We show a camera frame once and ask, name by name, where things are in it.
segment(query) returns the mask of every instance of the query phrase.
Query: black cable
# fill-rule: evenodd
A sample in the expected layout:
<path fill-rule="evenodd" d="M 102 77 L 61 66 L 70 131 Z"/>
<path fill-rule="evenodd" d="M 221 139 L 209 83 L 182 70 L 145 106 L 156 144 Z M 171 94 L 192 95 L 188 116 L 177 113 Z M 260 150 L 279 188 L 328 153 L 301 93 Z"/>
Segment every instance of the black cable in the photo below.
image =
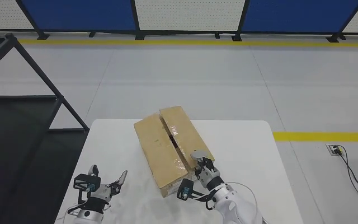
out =
<path fill-rule="evenodd" d="M 347 153 L 347 150 L 346 150 L 343 146 L 341 146 L 340 144 L 337 145 L 337 147 L 342 147 L 343 150 L 345 151 L 345 154 L 346 154 L 346 157 L 347 157 L 347 161 L 342 157 L 342 154 L 341 154 L 341 153 L 338 153 L 338 154 L 342 157 L 343 161 L 344 161 L 345 164 L 347 165 L 348 173 L 349 173 L 349 170 L 350 170 L 350 171 L 352 172 L 352 175 L 353 175 L 354 180 L 358 183 L 358 180 L 357 180 L 357 178 L 356 178 L 356 175 L 354 174 L 354 172 L 353 172 L 353 170 L 351 169 L 351 167 L 348 165 L 348 153 Z"/>
<path fill-rule="evenodd" d="M 344 159 L 344 157 L 342 156 L 342 153 L 338 153 L 338 154 L 339 154 L 339 156 L 341 156 L 341 158 L 343 159 L 343 161 L 344 161 L 345 164 L 347 165 L 347 170 L 348 170 L 349 179 L 351 180 L 351 183 L 352 183 L 354 189 L 355 189 L 356 192 L 358 193 L 358 190 L 357 190 L 356 186 L 354 185 L 354 183 L 353 183 L 353 181 L 352 181 L 351 172 L 352 172 L 352 175 L 353 175 L 355 181 L 356 181 L 357 183 L 358 183 L 358 181 L 357 181 L 357 179 L 356 179 L 356 176 L 355 176 L 354 172 L 352 171 L 352 169 L 351 169 L 351 168 L 349 167 L 349 165 L 348 165 L 348 154 L 347 154 L 347 151 L 346 151 L 346 149 L 345 149 L 343 146 L 340 146 L 340 147 L 342 147 L 343 150 L 345 151 L 346 157 L 347 157 L 347 161 L 346 161 L 346 160 Z"/>

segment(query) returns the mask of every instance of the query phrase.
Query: pegboard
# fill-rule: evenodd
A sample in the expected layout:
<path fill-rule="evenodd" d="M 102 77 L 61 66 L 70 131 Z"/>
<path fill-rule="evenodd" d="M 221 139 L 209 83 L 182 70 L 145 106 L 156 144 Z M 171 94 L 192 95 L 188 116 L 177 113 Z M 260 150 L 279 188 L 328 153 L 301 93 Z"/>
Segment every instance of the pegboard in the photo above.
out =
<path fill-rule="evenodd" d="M 0 30 L 33 29 L 15 0 L 0 0 Z"/>
<path fill-rule="evenodd" d="M 236 31 L 245 0 L 135 0 L 140 30 Z"/>
<path fill-rule="evenodd" d="M 343 32 L 358 32 L 358 13 L 352 18 Z"/>

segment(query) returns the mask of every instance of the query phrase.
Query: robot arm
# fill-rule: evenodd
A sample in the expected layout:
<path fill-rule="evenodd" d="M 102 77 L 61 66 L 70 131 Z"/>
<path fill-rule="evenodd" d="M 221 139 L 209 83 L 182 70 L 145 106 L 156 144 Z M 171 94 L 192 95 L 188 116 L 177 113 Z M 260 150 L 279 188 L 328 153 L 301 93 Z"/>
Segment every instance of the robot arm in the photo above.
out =
<path fill-rule="evenodd" d="M 88 174 L 79 174 L 74 178 L 73 187 L 79 190 L 78 205 L 67 210 L 68 214 L 76 216 L 74 224 L 101 224 L 105 206 L 110 207 L 109 201 L 120 193 L 127 176 L 124 171 L 119 179 L 111 184 L 101 184 L 96 165 L 91 166 Z M 82 200 L 82 193 L 87 193 L 87 200 Z"/>
<path fill-rule="evenodd" d="M 206 157 L 202 151 L 196 151 L 191 157 L 197 162 L 195 175 L 204 188 L 210 193 L 203 195 L 193 190 L 194 182 L 183 179 L 177 198 L 187 200 L 192 198 L 205 202 L 208 210 L 217 210 L 223 216 L 223 223 L 238 224 L 263 224 L 266 221 L 262 218 L 257 205 L 246 201 L 229 184 L 226 184 L 220 177 L 220 171 L 214 166 L 211 159 Z M 214 205 L 209 208 L 208 201 L 212 200 Z"/>

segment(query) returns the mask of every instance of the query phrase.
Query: electrical socket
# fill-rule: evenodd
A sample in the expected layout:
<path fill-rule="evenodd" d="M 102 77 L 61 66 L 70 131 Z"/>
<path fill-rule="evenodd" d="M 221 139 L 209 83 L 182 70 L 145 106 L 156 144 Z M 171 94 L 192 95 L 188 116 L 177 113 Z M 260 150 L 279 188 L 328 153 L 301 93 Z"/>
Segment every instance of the electrical socket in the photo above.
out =
<path fill-rule="evenodd" d="M 326 144 L 326 146 L 331 156 L 340 156 L 338 153 L 335 153 L 335 146 L 337 146 L 336 144 Z M 338 149 L 342 152 L 342 156 L 345 156 L 345 153 L 340 148 Z"/>

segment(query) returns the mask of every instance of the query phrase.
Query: white cable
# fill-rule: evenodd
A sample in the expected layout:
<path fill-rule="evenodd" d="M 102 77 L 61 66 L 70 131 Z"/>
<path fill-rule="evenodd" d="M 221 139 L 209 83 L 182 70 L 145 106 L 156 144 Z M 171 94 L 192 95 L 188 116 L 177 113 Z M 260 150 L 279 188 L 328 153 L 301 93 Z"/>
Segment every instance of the white cable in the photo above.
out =
<path fill-rule="evenodd" d="M 226 182 L 226 184 L 238 184 L 238 185 L 241 185 L 241 186 L 244 186 L 245 188 L 247 188 L 249 191 L 251 191 L 252 195 L 253 195 L 253 198 L 255 199 L 255 216 L 253 217 L 253 220 L 252 220 L 252 223 L 255 224 L 256 222 L 256 216 L 257 216 L 257 200 L 256 200 L 256 196 L 255 194 L 253 193 L 253 191 L 246 185 L 244 184 L 241 184 L 241 183 L 238 183 L 238 182 Z"/>
<path fill-rule="evenodd" d="M 70 210 L 71 208 L 77 207 L 77 206 L 81 206 L 81 205 L 85 204 L 87 201 L 88 201 L 88 199 L 87 199 L 85 202 L 83 202 L 82 204 L 75 204 L 74 206 L 69 207 L 69 208 L 66 210 L 65 215 L 62 216 L 61 218 L 57 218 L 56 221 L 63 219 L 63 220 L 62 220 L 62 224 L 64 224 L 68 210 Z"/>

